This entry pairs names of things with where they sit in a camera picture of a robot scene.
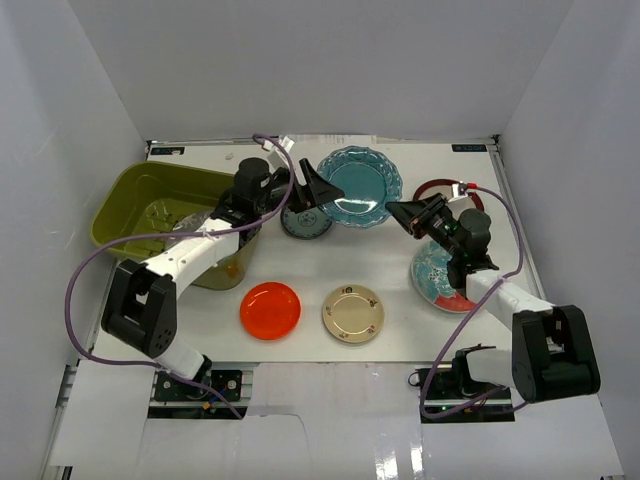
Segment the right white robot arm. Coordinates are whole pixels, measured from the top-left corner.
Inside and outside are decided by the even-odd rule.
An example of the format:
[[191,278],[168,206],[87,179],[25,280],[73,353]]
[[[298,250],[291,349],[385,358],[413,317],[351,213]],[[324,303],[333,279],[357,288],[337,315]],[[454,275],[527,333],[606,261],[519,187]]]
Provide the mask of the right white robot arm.
[[389,202],[386,208],[412,237],[428,236],[441,246],[450,256],[451,287],[511,333],[507,350],[479,345],[456,352],[451,384],[459,396],[475,398],[487,385],[514,389],[530,403],[599,391],[600,372],[583,311],[542,300],[498,269],[488,253],[488,214],[470,208],[454,215],[441,194]]

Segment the grey reindeer plate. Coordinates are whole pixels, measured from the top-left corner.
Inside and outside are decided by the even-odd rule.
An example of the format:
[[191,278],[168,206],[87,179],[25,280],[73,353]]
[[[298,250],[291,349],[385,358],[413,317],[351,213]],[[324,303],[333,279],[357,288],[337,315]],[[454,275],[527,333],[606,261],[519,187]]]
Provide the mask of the grey reindeer plate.
[[179,220],[170,232],[172,239],[203,236],[203,225],[209,219],[210,211],[200,211]]

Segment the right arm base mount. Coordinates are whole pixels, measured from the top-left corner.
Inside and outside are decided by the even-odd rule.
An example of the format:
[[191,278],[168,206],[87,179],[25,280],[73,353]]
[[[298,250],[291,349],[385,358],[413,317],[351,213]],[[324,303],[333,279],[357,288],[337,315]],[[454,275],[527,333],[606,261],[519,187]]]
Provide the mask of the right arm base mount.
[[[438,367],[424,402],[425,411],[430,415],[447,412],[497,388],[491,383],[474,381],[464,373],[461,356],[462,351],[458,351],[451,362],[444,362]],[[437,419],[420,414],[420,420],[423,425],[514,422],[515,411],[511,392],[502,388],[454,414]]]

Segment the teal scalloped plate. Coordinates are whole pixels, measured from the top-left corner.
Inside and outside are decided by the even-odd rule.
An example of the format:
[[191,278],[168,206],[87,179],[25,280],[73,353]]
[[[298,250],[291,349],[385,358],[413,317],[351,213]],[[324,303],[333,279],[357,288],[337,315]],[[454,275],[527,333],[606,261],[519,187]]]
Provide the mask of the teal scalloped plate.
[[329,219],[348,228],[367,229],[390,216],[387,202],[400,201],[403,180],[396,165],[369,147],[335,150],[318,165],[318,174],[344,195],[320,206]]

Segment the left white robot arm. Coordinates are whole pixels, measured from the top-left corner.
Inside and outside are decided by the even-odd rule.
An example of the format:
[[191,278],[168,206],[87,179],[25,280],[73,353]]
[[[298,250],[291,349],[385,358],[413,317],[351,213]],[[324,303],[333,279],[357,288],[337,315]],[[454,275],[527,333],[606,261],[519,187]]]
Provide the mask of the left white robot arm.
[[239,253],[259,232],[267,215],[284,207],[295,213],[343,197],[309,161],[272,170],[260,158],[242,160],[233,184],[192,232],[177,236],[161,254],[143,262],[126,260],[116,269],[101,327],[111,336],[177,375],[177,387],[199,399],[211,387],[210,360],[178,335],[177,302],[183,291],[212,267]]

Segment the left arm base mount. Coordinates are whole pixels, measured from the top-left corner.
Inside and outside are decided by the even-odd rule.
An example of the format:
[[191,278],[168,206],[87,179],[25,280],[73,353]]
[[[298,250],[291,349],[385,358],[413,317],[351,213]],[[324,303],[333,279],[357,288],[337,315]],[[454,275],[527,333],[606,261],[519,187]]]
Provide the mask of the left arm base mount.
[[154,378],[148,417],[168,420],[241,420],[244,373],[239,369],[209,369],[201,383],[185,384],[161,371]]

